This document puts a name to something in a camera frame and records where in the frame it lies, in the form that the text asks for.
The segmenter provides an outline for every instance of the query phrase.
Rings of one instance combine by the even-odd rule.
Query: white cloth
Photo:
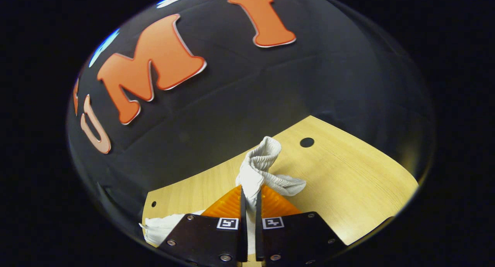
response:
[[[236,186],[242,184],[247,201],[247,253],[250,255],[255,253],[256,197],[263,183],[283,196],[294,196],[306,186],[306,181],[302,179],[268,172],[281,150],[282,146],[275,139],[263,138],[258,147],[246,154],[236,178]],[[193,214],[201,215],[203,212],[204,210]],[[139,224],[145,229],[146,242],[159,246],[183,216],[184,214],[173,214],[164,218],[146,218],[145,225]]]

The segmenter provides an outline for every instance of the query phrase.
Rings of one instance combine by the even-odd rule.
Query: light wood surface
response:
[[[306,137],[315,140],[313,146],[299,145]],[[414,177],[390,157],[315,117],[309,116],[273,138],[281,143],[282,152],[269,172],[307,182],[301,193],[286,198],[303,212],[318,212],[346,245],[394,216],[418,187]],[[143,223],[145,218],[164,218],[209,207],[235,187],[235,178],[248,151],[149,192]],[[247,262],[244,266],[260,263]]]

